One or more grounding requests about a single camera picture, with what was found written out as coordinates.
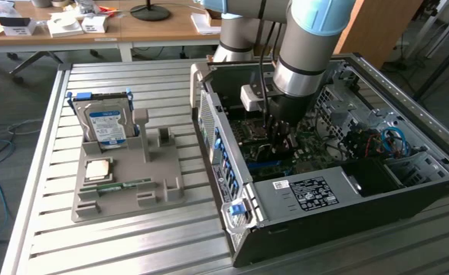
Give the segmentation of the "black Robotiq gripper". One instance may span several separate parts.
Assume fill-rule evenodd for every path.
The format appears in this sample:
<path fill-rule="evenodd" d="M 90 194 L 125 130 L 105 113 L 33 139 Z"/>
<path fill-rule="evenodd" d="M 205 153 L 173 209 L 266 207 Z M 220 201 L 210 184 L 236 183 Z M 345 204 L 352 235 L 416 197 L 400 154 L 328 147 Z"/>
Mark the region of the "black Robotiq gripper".
<path fill-rule="evenodd" d="M 266 138 L 273 152 L 297 147 L 297 127 L 311 109 L 313 95 L 275 96 L 268 101 Z"/>

